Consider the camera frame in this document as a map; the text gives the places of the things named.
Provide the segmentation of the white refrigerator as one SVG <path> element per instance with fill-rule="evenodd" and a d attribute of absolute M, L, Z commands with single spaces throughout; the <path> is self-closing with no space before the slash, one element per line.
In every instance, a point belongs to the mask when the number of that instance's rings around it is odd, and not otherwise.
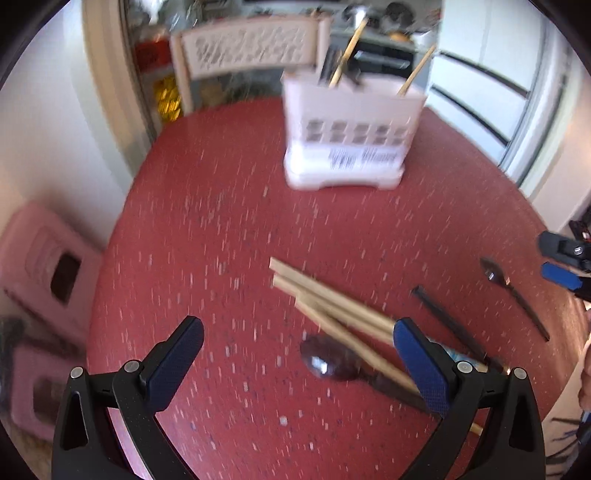
<path fill-rule="evenodd" d="M 550 133 L 573 51 L 530 1 L 446 1 L 428 106 L 522 184 Z"/>

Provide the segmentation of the wooden chopstick in holder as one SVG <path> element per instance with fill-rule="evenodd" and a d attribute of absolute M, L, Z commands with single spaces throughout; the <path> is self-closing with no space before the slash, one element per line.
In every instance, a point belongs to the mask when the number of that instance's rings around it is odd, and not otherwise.
<path fill-rule="evenodd" d="M 421 73 L 421 71 L 423 70 L 423 68 L 425 67 L 425 65 L 430 61 L 431 57 L 434 55 L 434 53 L 436 52 L 436 50 L 437 50 L 437 46 L 436 45 L 432 45 L 426 51 L 426 53 L 421 58 L 421 60 L 417 64 L 417 66 L 415 66 L 415 69 L 412 71 L 412 73 L 410 74 L 410 76 L 407 78 L 407 80 L 404 82 L 404 84 L 398 90 L 398 95 L 399 96 L 405 96 L 407 94 L 407 92 L 410 89 L 411 85 L 414 83 L 414 81 L 416 80 L 417 76 Z"/>
<path fill-rule="evenodd" d="M 362 35 L 363 30 L 366 29 L 369 23 L 369 18 L 365 17 L 360 22 L 360 25 L 356 27 L 355 32 L 353 33 L 351 39 L 349 40 L 348 45 L 346 45 L 346 49 L 342 52 L 341 59 L 339 59 L 338 66 L 335 68 L 335 72 L 332 74 L 331 79 L 329 79 L 329 88 L 335 88 L 339 85 L 339 81 L 342 78 L 342 74 L 346 71 L 346 64 L 349 62 L 349 58 L 353 55 L 353 50 L 356 48 L 356 44 L 359 43 Z"/>

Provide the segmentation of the black chopstick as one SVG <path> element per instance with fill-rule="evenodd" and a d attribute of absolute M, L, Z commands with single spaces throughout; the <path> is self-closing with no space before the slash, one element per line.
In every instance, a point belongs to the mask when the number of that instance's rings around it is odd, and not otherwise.
<path fill-rule="evenodd" d="M 507 373 L 508 369 L 498 359 L 489 356 L 472 334 L 441 305 L 435 302 L 422 286 L 414 287 L 412 294 L 421 300 L 427 309 L 473 354 L 476 360 L 498 372 Z"/>

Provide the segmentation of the black built-in oven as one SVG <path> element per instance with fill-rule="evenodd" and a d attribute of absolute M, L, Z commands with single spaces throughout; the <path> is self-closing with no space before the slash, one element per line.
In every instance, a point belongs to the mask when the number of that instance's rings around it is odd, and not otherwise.
<path fill-rule="evenodd" d="M 353 53 L 363 73 L 391 75 L 407 79 L 414 70 L 415 54 L 407 50 L 360 41 Z"/>

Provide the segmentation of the large dark metal spoon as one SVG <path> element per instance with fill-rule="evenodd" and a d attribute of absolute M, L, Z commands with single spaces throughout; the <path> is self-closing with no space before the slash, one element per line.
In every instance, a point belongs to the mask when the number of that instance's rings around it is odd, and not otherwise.
<path fill-rule="evenodd" d="M 301 342 L 300 353 L 308 371 L 318 379 L 363 381 L 391 399 L 431 414 L 419 394 L 408 391 L 379 371 L 370 370 L 359 355 L 329 336 L 308 337 Z"/>

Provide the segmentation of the pink plastic stool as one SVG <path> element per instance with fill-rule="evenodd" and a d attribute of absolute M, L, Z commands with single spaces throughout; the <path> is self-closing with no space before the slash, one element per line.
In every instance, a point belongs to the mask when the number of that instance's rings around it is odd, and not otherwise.
<path fill-rule="evenodd" d="M 59 390 L 85 361 L 101 263 L 99 250 L 35 202 L 14 213 L 1 235 L 1 290 L 49 335 L 30 337 L 10 319 L 1 401 L 17 427 L 39 439 L 52 440 Z"/>

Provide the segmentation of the plain wooden chopstick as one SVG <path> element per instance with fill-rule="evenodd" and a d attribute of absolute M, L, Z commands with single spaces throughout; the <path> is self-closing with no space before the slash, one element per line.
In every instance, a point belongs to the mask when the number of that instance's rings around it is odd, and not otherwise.
<path fill-rule="evenodd" d="M 337 320 L 311 302 L 297 299 L 295 307 L 322 330 L 322 334 L 312 335 L 300 345 L 301 360 L 312 375 L 336 382 L 363 381 L 390 399 L 436 415 L 406 373 L 394 367 Z"/>
<path fill-rule="evenodd" d="M 294 299 L 301 303 L 314 307 L 315 310 L 327 314 L 329 317 L 339 321 L 339 323 L 346 325 L 346 327 L 353 328 L 353 330 L 368 335 L 385 344 L 393 344 L 393 326 L 376 326 L 370 323 L 369 320 L 363 320 L 359 315 L 349 312 L 344 307 L 322 299 L 322 297 L 312 294 L 303 287 L 297 286 L 294 282 L 290 282 L 290 280 L 277 275 L 273 276 L 273 287 L 279 288 L 281 292 L 294 297 Z"/>

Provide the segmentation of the small dark metal spoon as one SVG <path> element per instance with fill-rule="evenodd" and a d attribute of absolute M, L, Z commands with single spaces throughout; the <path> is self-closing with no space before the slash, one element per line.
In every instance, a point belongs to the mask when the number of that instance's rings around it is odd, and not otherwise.
<path fill-rule="evenodd" d="M 496 262 L 488 258 L 481 258 L 480 265 L 487 279 L 491 283 L 502 287 L 510 293 L 510 295 L 516 300 L 518 305 L 524 310 L 528 318 L 532 321 L 533 325 L 536 327 L 544 341 L 549 342 L 551 339 L 549 331 L 547 330 L 547 328 L 545 327 L 537 313 L 531 307 L 531 305 L 513 286 L 509 277 L 505 275 L 502 268 Z"/>

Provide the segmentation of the white plastic utensil holder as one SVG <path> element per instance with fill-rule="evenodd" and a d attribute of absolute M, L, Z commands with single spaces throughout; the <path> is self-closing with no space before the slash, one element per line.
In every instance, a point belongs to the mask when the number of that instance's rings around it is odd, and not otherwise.
<path fill-rule="evenodd" d="M 367 74 L 359 86 L 342 80 L 329 88 L 318 75 L 283 75 L 287 184 L 295 190 L 336 186 L 394 189 L 417 132 L 427 96 L 404 81 Z"/>

